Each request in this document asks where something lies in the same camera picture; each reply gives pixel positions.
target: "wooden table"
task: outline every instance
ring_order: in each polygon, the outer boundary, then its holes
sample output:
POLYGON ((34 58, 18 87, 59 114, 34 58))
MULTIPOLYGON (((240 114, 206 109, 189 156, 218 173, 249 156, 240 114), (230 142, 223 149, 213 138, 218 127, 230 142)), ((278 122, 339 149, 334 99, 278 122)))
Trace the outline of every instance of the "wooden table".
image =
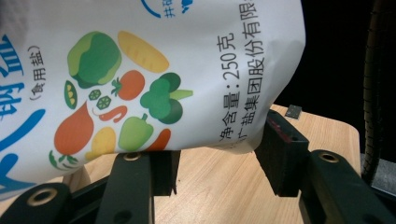
MULTIPOLYGON (((272 109, 284 115, 285 107, 272 109)), ((326 149, 345 157, 361 172, 358 131, 334 119, 303 112, 288 119, 309 141, 309 149, 326 149)), ((109 174, 116 155, 86 165, 91 181, 109 174)), ((0 202, 0 214, 14 201, 0 202)), ((177 195, 155 197, 156 223, 303 223, 298 198, 274 195, 255 154, 234 155, 213 148, 183 150, 177 195)))

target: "broccoli illustration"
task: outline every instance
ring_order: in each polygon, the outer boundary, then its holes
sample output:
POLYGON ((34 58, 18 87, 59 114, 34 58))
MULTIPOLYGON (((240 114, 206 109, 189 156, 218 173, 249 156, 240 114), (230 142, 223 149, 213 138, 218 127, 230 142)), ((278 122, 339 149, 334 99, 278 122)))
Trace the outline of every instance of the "broccoli illustration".
POLYGON ((149 91, 143 94, 140 104, 150 115, 164 124, 178 122, 183 115, 179 100, 192 96, 192 91, 178 90, 180 76, 166 73, 151 83, 149 91))

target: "black metal bracket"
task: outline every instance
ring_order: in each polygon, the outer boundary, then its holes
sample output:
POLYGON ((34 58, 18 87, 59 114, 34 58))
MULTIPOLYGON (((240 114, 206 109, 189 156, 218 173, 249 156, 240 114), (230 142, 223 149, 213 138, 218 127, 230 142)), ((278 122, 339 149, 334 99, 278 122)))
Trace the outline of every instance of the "black metal bracket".
POLYGON ((74 193, 62 183, 27 190, 0 223, 155 223, 153 197, 177 192, 179 159, 180 151, 119 154, 109 176, 74 193))
MULTIPOLYGON (((396 223, 340 155, 309 141, 270 110, 255 150, 275 195, 298 197, 305 223, 396 223)), ((14 223, 154 223, 154 196, 176 193, 180 151, 119 154, 110 176, 70 193, 60 183, 24 192, 0 217, 14 223)))
POLYGON ((308 140, 275 111, 255 150, 274 194, 297 197, 304 223, 396 223, 393 214, 340 155, 308 151, 308 140))

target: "green bell pepper illustration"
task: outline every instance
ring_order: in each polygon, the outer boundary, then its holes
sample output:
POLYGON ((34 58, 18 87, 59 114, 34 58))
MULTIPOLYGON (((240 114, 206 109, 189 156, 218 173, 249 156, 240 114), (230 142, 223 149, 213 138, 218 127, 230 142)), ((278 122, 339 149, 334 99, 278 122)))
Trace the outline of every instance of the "green bell pepper illustration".
POLYGON ((143 118, 130 117, 122 124, 119 147, 127 151, 136 151, 141 148, 152 136, 153 127, 146 123, 148 115, 143 118))

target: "black background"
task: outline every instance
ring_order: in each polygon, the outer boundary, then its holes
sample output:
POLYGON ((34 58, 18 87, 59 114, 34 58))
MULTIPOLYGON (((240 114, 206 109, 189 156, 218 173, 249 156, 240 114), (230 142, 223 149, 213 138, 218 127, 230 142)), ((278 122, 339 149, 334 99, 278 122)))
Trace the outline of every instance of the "black background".
MULTIPOLYGON (((354 126, 364 152, 364 55, 373 1, 304 0, 302 4, 303 58, 275 103, 299 105, 305 112, 354 126)), ((389 161, 395 158, 393 152, 382 155, 389 161)))

